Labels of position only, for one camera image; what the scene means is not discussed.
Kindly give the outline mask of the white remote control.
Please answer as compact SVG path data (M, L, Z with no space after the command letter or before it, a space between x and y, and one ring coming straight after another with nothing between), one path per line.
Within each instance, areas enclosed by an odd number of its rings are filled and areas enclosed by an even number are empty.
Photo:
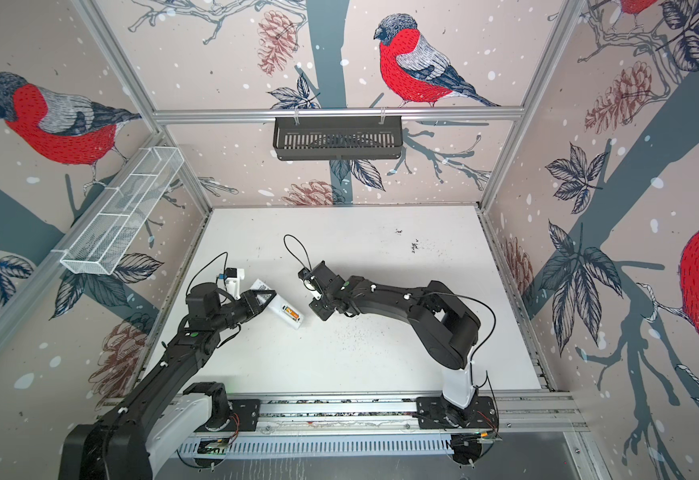
M263 289L273 290L260 279L257 279L252 284L251 289L252 290L263 290ZM291 309L293 309L294 311L296 311L300 315L299 322L295 322L291 318L289 318L283 312L283 310L282 310L283 306L288 306ZM283 320L287 325L289 325L293 329L299 329L302 322L303 322L303 315L290 302L286 301L279 293L277 293L277 296L274 298L273 302L271 302L271 304L269 304L269 306L265 310L276 315L279 319Z

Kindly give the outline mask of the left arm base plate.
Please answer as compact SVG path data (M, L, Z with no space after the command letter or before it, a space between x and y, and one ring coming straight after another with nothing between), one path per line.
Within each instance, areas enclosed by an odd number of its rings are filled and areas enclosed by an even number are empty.
M199 432L253 432L257 428L261 401L259 399L228 400L225 407L211 401L210 417L198 428Z

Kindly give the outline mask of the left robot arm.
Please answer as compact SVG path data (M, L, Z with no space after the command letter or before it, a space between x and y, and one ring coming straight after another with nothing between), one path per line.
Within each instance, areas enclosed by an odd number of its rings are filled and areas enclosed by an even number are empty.
M225 344L223 331L239 330L275 296L268 289L232 296L213 283L191 288L187 316L159 362L97 422L67 435L59 478L151 479L198 428L232 436L255 430L259 401L231 401L222 383L191 379Z

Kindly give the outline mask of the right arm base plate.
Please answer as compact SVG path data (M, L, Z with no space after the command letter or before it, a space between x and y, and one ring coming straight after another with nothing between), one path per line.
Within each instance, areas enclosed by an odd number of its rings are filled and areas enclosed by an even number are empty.
M493 398L475 396L467 407L457 407L443 396L415 399L415 414L422 430L481 429L495 430L499 416Z

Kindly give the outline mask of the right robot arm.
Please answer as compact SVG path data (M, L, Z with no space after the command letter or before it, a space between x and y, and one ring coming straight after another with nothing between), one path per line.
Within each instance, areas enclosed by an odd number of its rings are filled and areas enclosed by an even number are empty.
M433 280L425 287L402 288L363 276L343 279L324 262L301 268L298 278L312 292L309 308L323 321L334 314L376 315L413 328L427 354L445 368L441 397L417 399L419 426L487 427L477 412L479 388L473 385L471 367L481 320L445 284Z

